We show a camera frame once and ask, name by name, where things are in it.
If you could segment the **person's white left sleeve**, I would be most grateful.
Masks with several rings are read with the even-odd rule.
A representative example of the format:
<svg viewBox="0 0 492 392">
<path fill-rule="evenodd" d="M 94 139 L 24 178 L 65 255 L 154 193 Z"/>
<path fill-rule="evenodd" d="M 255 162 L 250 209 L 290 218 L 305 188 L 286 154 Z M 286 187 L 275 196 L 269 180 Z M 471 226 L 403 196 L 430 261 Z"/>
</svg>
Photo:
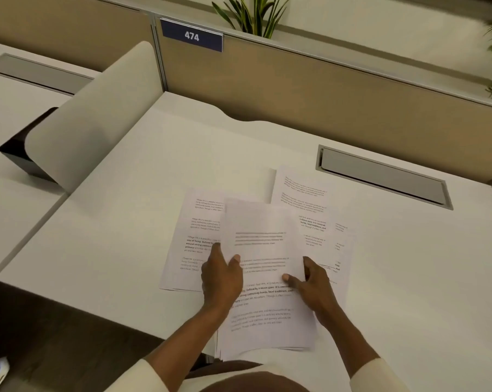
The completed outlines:
<svg viewBox="0 0 492 392">
<path fill-rule="evenodd" d="M 105 392 L 171 392 L 152 369 L 141 359 L 114 381 Z"/>
</svg>

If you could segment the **person's left hand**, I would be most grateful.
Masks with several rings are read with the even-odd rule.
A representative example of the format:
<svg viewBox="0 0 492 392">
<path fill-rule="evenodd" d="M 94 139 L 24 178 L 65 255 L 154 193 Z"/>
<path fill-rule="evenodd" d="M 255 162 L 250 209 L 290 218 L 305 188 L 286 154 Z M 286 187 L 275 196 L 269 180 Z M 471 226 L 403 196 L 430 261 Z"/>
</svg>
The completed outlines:
<svg viewBox="0 0 492 392">
<path fill-rule="evenodd" d="M 220 243 L 211 247 L 207 261 L 202 265 L 203 311 L 214 311 L 226 316 L 243 290 L 243 269 L 240 275 L 228 270 Z"/>
</svg>

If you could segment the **printed paper sheet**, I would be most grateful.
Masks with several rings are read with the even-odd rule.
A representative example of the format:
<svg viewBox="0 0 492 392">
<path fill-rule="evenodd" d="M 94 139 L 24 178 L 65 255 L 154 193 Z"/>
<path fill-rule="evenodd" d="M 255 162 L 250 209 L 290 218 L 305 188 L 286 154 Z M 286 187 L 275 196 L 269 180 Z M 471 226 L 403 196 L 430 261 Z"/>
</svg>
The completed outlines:
<svg viewBox="0 0 492 392">
<path fill-rule="evenodd" d="M 191 189 L 184 196 L 159 288 L 202 292 L 201 268 L 219 241 L 225 191 Z"/>
<path fill-rule="evenodd" d="M 347 294 L 355 235 L 327 213 L 302 212 L 299 220 L 306 243 L 305 255 L 326 270 L 339 300 Z"/>
<path fill-rule="evenodd" d="M 287 207 L 300 217 L 319 219 L 329 212 L 330 195 L 320 179 L 281 166 L 276 171 L 271 204 Z"/>
</svg>

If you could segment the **person's right hand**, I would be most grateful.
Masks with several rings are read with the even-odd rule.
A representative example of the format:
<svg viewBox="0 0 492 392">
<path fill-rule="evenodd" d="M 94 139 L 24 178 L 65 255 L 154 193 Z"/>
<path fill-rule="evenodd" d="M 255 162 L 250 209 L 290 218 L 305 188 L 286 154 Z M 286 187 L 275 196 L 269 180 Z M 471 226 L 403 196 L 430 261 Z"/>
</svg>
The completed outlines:
<svg viewBox="0 0 492 392">
<path fill-rule="evenodd" d="M 317 320 L 325 326 L 341 307 L 336 300 L 327 272 L 310 257 L 303 257 L 304 280 L 308 287 L 297 290 L 303 302 L 315 313 Z"/>
</svg>

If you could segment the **stack of printed paper sheets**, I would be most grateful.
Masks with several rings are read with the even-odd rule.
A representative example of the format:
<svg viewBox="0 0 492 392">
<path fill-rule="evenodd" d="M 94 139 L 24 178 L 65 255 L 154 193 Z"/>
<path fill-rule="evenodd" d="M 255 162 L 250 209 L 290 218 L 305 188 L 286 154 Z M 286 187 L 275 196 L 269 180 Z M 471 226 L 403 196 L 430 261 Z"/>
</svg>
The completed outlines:
<svg viewBox="0 0 492 392">
<path fill-rule="evenodd" d="M 236 198 L 224 201 L 220 246 L 225 260 L 240 256 L 243 289 L 217 332 L 221 360 L 257 349 L 308 350 L 315 316 L 282 280 L 304 280 L 303 237 L 289 208 Z"/>
</svg>

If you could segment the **curved white desk divider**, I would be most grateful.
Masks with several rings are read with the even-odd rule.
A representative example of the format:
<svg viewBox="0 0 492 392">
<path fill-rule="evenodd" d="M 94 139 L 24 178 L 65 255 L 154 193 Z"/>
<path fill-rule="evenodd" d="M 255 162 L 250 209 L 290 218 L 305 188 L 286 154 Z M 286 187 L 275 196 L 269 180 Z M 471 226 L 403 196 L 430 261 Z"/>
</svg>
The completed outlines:
<svg viewBox="0 0 492 392">
<path fill-rule="evenodd" d="M 33 128 L 26 153 L 72 194 L 163 93 L 156 52 L 142 41 Z"/>
</svg>

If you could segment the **beige partition panel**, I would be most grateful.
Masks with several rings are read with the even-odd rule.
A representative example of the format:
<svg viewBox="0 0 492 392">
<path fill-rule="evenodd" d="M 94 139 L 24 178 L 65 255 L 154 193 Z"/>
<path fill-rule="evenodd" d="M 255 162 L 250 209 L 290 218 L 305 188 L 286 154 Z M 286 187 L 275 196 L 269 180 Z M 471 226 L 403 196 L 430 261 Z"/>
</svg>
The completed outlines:
<svg viewBox="0 0 492 392">
<path fill-rule="evenodd" d="M 154 44 L 145 12 L 104 0 L 0 0 L 0 44 L 103 72 Z"/>
<path fill-rule="evenodd" d="M 163 36 L 160 18 L 223 34 L 223 52 Z M 492 183 L 492 101 L 328 60 L 237 32 L 156 16 L 167 90 L 242 121 L 268 121 Z"/>
</svg>

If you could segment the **blue number sign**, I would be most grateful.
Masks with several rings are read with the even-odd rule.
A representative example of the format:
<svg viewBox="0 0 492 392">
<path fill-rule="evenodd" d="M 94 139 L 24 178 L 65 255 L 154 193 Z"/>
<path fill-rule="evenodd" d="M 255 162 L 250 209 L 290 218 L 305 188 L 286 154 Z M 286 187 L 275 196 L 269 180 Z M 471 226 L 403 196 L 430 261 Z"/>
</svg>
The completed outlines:
<svg viewBox="0 0 492 392">
<path fill-rule="evenodd" d="M 163 36 L 208 50 L 223 52 L 223 34 L 201 27 L 160 18 Z"/>
</svg>

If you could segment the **person's white right sleeve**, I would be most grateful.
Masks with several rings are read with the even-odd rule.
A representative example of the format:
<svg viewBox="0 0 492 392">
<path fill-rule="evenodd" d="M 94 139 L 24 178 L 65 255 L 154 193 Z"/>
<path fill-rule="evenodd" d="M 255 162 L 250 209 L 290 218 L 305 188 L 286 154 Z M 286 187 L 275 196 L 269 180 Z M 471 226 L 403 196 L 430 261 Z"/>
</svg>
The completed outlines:
<svg viewBox="0 0 492 392">
<path fill-rule="evenodd" d="M 351 392 L 410 392 L 382 358 L 364 364 L 350 379 Z"/>
</svg>

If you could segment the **black box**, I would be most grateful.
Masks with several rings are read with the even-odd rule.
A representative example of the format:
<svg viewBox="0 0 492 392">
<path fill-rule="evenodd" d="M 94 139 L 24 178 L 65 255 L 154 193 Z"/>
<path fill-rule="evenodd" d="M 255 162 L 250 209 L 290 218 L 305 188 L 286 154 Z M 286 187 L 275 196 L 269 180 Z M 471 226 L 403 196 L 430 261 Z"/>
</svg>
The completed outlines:
<svg viewBox="0 0 492 392">
<path fill-rule="evenodd" d="M 57 109 L 58 107 L 48 109 L 0 146 L 0 152 L 28 175 L 52 183 L 56 183 L 55 180 L 27 155 L 25 144 L 27 135 Z"/>
</svg>

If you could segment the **person's left forearm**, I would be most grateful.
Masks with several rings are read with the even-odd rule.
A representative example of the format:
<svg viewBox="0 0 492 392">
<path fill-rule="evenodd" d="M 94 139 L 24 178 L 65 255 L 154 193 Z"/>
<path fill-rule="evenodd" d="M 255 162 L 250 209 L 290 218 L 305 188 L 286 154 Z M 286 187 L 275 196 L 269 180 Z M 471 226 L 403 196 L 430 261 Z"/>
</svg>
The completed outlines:
<svg viewBox="0 0 492 392">
<path fill-rule="evenodd" d="M 230 306 L 205 304 L 145 357 L 169 392 L 176 392 L 206 344 L 228 316 Z"/>
</svg>

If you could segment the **person's right forearm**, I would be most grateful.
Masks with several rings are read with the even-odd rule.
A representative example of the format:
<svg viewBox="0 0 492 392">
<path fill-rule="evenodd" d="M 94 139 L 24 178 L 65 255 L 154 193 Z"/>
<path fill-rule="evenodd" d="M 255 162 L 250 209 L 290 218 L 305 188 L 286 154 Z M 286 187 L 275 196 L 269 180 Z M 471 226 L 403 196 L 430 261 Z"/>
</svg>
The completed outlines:
<svg viewBox="0 0 492 392">
<path fill-rule="evenodd" d="M 350 378 L 367 363 L 380 359 L 337 302 L 321 305 L 314 312 L 332 336 Z"/>
</svg>

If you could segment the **person's white sleeve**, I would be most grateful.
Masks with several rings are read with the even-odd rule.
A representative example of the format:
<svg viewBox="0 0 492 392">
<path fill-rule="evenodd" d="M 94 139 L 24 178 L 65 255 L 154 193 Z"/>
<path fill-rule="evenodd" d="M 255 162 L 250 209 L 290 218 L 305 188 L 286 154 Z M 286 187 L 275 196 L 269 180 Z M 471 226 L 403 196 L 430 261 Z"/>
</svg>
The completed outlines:
<svg viewBox="0 0 492 392">
<path fill-rule="evenodd" d="M 105 392 L 171 392 L 152 369 L 141 359 L 114 381 Z"/>
<path fill-rule="evenodd" d="M 350 379 L 351 392 L 410 392 L 382 358 L 364 364 Z"/>
</svg>

